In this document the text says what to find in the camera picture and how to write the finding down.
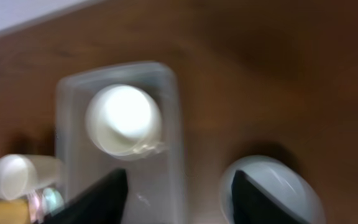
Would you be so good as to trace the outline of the grey-blue plastic bowl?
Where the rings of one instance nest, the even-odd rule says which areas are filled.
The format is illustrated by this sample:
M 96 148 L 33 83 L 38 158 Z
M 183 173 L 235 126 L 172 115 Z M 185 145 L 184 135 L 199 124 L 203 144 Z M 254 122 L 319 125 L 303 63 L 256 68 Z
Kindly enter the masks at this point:
M 247 156 L 231 164 L 224 172 L 219 191 L 221 211 L 228 223 L 234 223 L 232 181 L 243 171 L 252 198 L 263 196 L 280 212 L 298 223 L 326 223 L 324 209 L 313 188 L 284 163 L 267 156 Z

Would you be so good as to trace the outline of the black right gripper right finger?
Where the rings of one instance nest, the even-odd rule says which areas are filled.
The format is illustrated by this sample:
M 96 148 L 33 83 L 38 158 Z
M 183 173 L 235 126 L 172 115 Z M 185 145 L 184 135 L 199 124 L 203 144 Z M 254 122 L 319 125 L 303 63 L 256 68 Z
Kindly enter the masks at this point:
M 235 224 L 301 224 L 306 221 L 285 212 L 271 201 L 241 170 L 231 184 L 233 221 Z

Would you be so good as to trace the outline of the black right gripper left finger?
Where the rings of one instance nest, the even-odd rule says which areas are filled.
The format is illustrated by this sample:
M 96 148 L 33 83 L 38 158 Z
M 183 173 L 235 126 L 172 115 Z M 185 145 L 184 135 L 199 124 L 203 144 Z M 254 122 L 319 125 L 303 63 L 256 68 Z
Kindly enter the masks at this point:
M 120 224 L 127 195 L 127 173 L 124 169 L 115 169 L 44 222 L 46 224 Z

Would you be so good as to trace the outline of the yellow plastic cup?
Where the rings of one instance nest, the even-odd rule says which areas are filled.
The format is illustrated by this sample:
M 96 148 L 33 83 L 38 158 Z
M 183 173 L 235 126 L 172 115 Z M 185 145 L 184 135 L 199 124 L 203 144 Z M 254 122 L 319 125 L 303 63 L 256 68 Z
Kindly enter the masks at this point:
M 0 224 L 30 223 L 29 204 L 27 201 L 0 201 Z

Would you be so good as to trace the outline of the white plastic bowl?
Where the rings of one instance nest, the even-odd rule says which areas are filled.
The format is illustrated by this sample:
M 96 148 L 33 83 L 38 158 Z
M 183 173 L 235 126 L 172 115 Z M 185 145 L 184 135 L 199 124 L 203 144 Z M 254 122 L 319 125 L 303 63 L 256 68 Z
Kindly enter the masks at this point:
M 90 101 L 85 124 L 93 144 L 116 159 L 133 161 L 162 151 L 160 108 L 140 88 L 103 88 Z

